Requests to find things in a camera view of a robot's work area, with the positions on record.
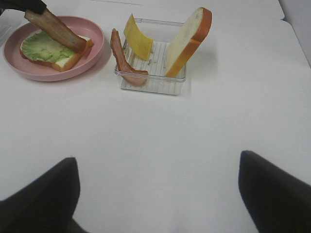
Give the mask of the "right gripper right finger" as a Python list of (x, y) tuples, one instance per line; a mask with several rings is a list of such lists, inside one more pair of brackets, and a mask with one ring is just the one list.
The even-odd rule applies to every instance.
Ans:
[(311, 186), (260, 155), (241, 152), (238, 187), (260, 233), (309, 233)]

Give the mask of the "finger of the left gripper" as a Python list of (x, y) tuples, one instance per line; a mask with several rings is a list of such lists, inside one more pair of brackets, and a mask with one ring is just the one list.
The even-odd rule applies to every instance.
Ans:
[(22, 12), (30, 10), (36, 14), (42, 14), (47, 5), (42, 0), (0, 0), (1, 9), (12, 9)]

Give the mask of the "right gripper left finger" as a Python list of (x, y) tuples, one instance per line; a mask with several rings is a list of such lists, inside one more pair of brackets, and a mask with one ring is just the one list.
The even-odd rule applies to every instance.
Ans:
[(80, 197), (77, 161), (65, 158), (0, 202), (2, 233), (84, 233), (73, 219)]

